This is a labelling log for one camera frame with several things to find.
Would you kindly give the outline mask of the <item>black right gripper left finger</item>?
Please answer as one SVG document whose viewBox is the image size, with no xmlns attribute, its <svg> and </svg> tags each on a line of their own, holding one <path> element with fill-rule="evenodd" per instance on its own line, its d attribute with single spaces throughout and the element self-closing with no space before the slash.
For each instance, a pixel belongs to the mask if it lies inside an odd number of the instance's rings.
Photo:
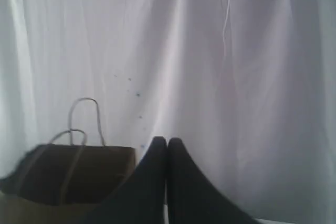
<svg viewBox="0 0 336 224">
<path fill-rule="evenodd" d="M 131 176 L 83 222 L 163 223 L 166 164 L 166 139 L 154 137 Z"/>
</svg>

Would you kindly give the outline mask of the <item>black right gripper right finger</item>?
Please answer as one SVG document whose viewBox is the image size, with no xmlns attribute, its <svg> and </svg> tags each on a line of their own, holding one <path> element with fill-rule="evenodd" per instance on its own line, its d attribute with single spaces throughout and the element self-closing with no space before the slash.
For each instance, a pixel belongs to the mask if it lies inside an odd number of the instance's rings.
<svg viewBox="0 0 336 224">
<path fill-rule="evenodd" d="M 259 223 L 215 188 L 181 139 L 170 139 L 167 151 L 169 223 Z"/>
</svg>

